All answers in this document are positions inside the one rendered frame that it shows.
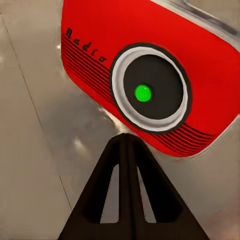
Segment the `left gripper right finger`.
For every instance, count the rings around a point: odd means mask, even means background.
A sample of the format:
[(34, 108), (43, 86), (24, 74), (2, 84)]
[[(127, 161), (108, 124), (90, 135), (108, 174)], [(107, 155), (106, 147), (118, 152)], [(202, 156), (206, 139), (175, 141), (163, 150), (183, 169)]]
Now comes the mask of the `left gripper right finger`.
[[(210, 240), (144, 141), (125, 139), (133, 240)], [(145, 220), (137, 167), (156, 223)]]

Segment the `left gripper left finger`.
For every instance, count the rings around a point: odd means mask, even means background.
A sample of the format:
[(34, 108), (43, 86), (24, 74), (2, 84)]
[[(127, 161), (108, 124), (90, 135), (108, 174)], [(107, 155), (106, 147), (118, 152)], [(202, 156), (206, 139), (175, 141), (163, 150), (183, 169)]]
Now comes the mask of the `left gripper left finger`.
[[(118, 221), (100, 223), (113, 168), (117, 164)], [(133, 240), (125, 133), (108, 141), (58, 240)]]

